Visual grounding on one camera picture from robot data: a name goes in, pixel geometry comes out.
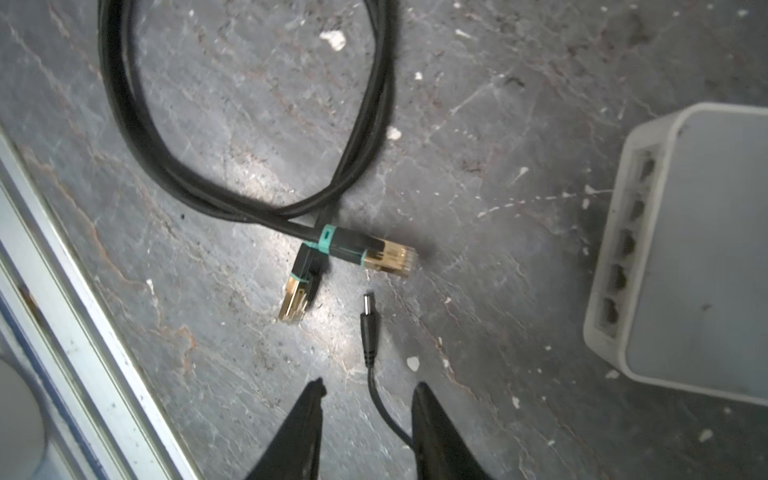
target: white plastic box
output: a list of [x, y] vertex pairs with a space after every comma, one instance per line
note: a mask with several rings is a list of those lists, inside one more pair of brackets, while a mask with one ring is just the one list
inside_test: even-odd
[[584, 340], [645, 382], [768, 405], [768, 108], [697, 104], [621, 154]]

